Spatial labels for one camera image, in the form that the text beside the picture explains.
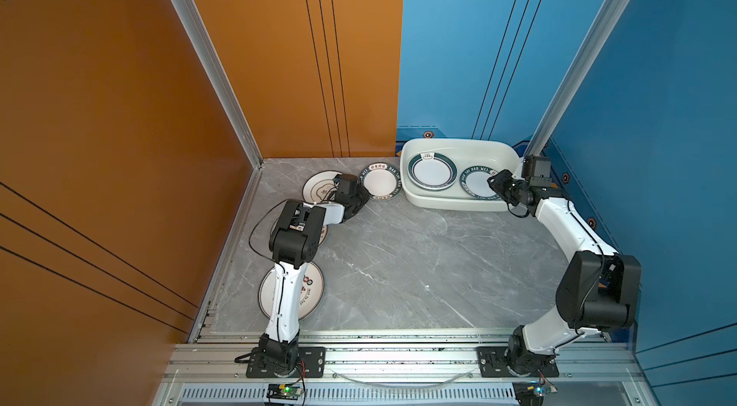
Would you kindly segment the white plate brown flower outline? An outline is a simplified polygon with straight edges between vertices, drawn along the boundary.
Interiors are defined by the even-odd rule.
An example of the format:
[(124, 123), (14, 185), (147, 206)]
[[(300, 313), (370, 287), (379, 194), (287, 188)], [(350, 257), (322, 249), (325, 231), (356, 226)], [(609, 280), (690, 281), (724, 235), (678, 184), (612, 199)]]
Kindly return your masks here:
[(336, 181), (342, 173), (339, 171), (322, 171), (312, 175), (312, 177), (303, 185), (302, 196), (307, 204), (318, 204), (326, 202), (329, 197), (337, 189)]

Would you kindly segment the small green rim text plate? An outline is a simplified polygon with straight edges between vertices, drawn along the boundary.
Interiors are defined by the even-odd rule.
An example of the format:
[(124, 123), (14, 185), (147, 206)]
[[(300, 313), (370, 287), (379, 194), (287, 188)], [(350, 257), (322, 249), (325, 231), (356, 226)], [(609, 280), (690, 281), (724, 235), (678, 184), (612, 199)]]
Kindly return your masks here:
[(402, 188), (399, 169), (386, 162), (371, 163), (360, 173), (359, 181), (378, 201), (391, 200)]

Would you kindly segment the green rim text plate front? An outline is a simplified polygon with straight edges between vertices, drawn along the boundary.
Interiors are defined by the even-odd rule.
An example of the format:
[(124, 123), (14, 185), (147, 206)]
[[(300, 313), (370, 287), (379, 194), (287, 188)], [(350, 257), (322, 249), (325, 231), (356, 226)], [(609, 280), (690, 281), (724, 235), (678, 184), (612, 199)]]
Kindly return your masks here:
[(466, 168), (461, 173), (459, 181), (464, 192), (470, 197), (482, 201), (496, 201), (500, 197), (489, 187), (489, 179), (497, 174), (495, 169), (476, 165)]

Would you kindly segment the green red rim plate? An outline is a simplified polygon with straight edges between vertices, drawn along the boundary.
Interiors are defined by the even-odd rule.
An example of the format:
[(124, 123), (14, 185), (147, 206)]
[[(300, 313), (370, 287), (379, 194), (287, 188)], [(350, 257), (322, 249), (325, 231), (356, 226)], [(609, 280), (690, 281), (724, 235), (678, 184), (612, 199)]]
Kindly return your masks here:
[(421, 152), (410, 159), (408, 174), (418, 187), (428, 191), (450, 188), (458, 177), (455, 163), (439, 152)]

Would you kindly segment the plate with orange sunburst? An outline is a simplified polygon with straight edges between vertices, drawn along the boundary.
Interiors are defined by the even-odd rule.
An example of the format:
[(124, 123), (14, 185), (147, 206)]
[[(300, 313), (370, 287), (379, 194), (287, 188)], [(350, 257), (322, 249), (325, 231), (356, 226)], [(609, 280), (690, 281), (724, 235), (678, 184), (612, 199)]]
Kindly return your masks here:
[[(277, 224), (278, 224), (278, 218), (274, 220), (274, 223), (272, 224), (272, 227), (270, 229), (270, 235), (276, 231)], [(321, 231), (320, 239), (319, 239), (319, 246), (322, 246), (322, 244), (324, 244), (324, 241), (326, 240), (327, 235), (328, 235), (328, 225), (324, 225)]]

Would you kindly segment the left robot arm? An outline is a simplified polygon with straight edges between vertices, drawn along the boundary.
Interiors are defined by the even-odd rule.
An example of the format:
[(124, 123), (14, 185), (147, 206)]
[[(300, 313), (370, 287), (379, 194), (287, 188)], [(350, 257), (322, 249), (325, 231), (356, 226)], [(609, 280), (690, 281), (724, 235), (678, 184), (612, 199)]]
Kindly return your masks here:
[(251, 353), (251, 363), (278, 376), (297, 369), (299, 359), (299, 296), (307, 268), (320, 246), (322, 230), (354, 217), (370, 199), (354, 175), (335, 177), (337, 188), (318, 204), (288, 199), (269, 238), (276, 277), (268, 325)]

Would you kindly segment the white plastic bin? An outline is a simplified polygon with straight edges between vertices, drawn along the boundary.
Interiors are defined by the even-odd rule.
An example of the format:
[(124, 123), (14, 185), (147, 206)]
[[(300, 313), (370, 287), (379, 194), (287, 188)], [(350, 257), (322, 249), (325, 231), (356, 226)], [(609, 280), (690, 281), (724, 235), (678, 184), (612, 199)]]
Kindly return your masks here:
[[(455, 183), (443, 191), (428, 191), (415, 185), (408, 174), (410, 159), (421, 152), (439, 152), (449, 157), (458, 169)], [(482, 165), (498, 173), (509, 170), (518, 173), (521, 157), (509, 145), (484, 140), (453, 138), (417, 138), (405, 143), (400, 157), (401, 183), (407, 199), (412, 204), (433, 209), (501, 212), (507, 209), (499, 200), (476, 200), (466, 194), (460, 184), (460, 175), (468, 167)]]

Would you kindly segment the large plate red characters circles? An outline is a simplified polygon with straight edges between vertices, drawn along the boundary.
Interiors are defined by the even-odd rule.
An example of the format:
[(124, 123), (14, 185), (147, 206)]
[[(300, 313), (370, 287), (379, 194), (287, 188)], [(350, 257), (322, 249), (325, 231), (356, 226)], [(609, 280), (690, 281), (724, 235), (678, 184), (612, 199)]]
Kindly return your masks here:
[[(324, 295), (326, 283), (322, 270), (315, 264), (310, 263), (306, 269), (299, 294), (299, 320), (304, 320), (313, 313)], [(270, 270), (264, 275), (258, 293), (258, 303), (261, 312), (269, 319), (272, 314), (274, 295), (276, 294), (276, 273)]]

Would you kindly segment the right circuit board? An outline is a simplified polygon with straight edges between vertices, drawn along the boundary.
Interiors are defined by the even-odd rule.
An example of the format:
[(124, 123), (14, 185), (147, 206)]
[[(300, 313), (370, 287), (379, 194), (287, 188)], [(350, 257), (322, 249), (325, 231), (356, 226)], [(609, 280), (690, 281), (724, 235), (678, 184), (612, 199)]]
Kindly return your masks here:
[(552, 384), (514, 383), (512, 386), (520, 406), (543, 406), (547, 396), (558, 392), (558, 388)]

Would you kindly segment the left green circuit board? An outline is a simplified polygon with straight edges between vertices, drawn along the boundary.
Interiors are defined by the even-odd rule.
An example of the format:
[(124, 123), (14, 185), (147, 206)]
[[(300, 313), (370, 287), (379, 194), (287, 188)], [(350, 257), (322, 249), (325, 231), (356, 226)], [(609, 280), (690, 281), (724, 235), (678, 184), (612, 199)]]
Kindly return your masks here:
[(305, 388), (297, 383), (268, 385), (265, 401), (267, 405), (303, 405), (306, 401)]

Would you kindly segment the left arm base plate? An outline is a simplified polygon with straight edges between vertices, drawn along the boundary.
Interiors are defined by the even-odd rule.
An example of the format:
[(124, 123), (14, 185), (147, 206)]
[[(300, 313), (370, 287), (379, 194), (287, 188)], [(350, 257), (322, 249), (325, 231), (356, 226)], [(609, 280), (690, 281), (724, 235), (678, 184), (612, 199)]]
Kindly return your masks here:
[(256, 348), (246, 369), (247, 378), (322, 378), (326, 367), (324, 346), (297, 346), (286, 353), (267, 353)]

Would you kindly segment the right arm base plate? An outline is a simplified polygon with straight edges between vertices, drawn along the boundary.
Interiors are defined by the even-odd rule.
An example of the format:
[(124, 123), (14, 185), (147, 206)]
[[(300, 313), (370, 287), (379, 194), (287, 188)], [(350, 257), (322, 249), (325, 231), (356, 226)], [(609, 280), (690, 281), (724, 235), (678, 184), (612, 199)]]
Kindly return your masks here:
[(485, 378), (545, 376), (556, 378), (560, 371), (556, 357), (524, 352), (510, 354), (509, 348), (502, 346), (479, 346), (476, 348), (480, 373)]

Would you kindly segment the right aluminium corner post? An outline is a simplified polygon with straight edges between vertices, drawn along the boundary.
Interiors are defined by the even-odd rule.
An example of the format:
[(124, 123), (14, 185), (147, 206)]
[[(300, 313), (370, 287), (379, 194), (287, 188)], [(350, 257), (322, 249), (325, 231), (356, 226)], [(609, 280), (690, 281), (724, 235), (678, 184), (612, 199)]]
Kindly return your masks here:
[(524, 157), (539, 156), (631, 0), (604, 0), (535, 129)]

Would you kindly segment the aluminium corner post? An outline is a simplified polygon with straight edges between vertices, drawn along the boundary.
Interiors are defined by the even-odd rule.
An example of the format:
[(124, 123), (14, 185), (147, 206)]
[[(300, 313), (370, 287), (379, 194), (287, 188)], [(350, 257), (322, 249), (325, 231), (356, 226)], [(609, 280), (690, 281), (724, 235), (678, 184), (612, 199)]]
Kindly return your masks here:
[(170, 0), (178, 19), (195, 50), (203, 71), (230, 121), (230, 125), (238, 138), (251, 166), (260, 170), (264, 158), (256, 144), (253, 132), (248, 124), (242, 106), (239, 103), (228, 74), (222, 64), (214, 43), (205, 27), (195, 0)]
[(535, 129), (524, 157), (539, 156), (631, 0), (604, 0)]

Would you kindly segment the left aluminium corner post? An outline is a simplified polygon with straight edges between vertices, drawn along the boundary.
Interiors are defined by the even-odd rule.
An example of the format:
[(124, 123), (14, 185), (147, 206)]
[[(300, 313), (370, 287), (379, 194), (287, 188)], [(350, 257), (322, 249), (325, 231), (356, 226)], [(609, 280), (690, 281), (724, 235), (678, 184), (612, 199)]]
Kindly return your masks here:
[(238, 138), (251, 166), (260, 170), (264, 158), (256, 144), (253, 132), (248, 124), (242, 106), (239, 103), (228, 74), (222, 64), (214, 43), (205, 27), (195, 0), (170, 0), (178, 19), (195, 50), (203, 71), (230, 121), (230, 125)]

